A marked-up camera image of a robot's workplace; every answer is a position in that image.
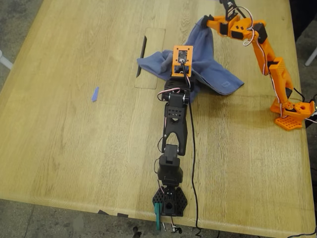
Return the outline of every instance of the gray floor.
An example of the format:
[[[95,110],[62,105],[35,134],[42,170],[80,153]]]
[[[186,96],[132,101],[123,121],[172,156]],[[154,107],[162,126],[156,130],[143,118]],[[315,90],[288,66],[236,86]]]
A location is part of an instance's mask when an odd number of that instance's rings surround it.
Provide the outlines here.
[[[0,49],[14,62],[42,0],[0,0]],[[310,67],[304,62],[317,47],[317,21],[313,21],[296,43],[302,91],[307,99],[317,93],[317,59]],[[0,90],[9,71],[0,64]],[[311,167],[317,170],[317,125],[307,129]],[[312,170],[313,180],[317,172]],[[90,238],[133,237],[138,226],[142,237],[193,237],[191,227],[182,226],[183,233],[155,231],[153,222],[43,207],[0,200],[0,238]],[[204,230],[204,237],[216,237],[217,231]],[[220,237],[255,238],[242,234],[221,232]]]

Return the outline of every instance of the green clamp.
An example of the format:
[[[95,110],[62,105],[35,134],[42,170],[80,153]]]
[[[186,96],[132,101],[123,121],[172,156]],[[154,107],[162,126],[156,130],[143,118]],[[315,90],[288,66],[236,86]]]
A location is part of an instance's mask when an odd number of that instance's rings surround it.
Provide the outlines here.
[[[157,216],[156,223],[157,223],[157,231],[160,231],[160,214],[162,212],[162,204],[161,203],[154,203],[154,212]]]

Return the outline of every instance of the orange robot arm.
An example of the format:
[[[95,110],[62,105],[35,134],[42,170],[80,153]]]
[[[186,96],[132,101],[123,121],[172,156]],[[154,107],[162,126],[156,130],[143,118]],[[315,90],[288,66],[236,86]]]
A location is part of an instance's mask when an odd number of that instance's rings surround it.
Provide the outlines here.
[[[265,21],[253,21],[251,18],[242,18],[231,8],[232,14],[228,16],[204,16],[202,26],[210,27],[221,36],[244,41],[244,46],[253,45],[260,70],[264,75],[270,75],[276,94],[271,111],[279,113],[280,117],[275,123],[286,130],[302,127],[302,120],[309,118],[315,112],[315,103],[289,102],[294,89],[291,76],[285,66],[283,58],[276,57],[268,41],[265,30]]]

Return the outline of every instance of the blue towel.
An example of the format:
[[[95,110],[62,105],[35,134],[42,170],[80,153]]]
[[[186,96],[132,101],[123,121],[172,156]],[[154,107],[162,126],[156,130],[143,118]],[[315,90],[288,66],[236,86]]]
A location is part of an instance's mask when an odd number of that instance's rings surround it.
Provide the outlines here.
[[[194,46],[192,75],[221,95],[231,94],[244,83],[213,59],[212,31],[209,27],[202,27],[201,21],[202,19],[196,23],[185,43]],[[137,62],[142,69],[167,81],[171,77],[172,59],[173,52],[164,50],[146,58],[139,58]],[[199,87],[196,87],[191,97],[199,90]]]

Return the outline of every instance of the wooden table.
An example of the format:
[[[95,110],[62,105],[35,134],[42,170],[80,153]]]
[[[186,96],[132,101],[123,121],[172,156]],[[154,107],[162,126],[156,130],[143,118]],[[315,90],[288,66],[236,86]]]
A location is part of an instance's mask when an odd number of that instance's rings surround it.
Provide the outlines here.
[[[237,2],[267,21],[300,88],[288,0]],[[172,49],[200,17],[223,13],[210,0],[44,0],[0,94],[0,198],[155,220],[164,82],[145,71],[136,79],[136,58],[144,34],[146,55]],[[305,129],[273,123],[274,92],[251,46],[214,41],[215,59],[245,85],[230,96],[204,89],[193,104],[199,225],[269,237],[312,232]],[[189,204],[174,221],[194,226],[190,129],[187,143]]]

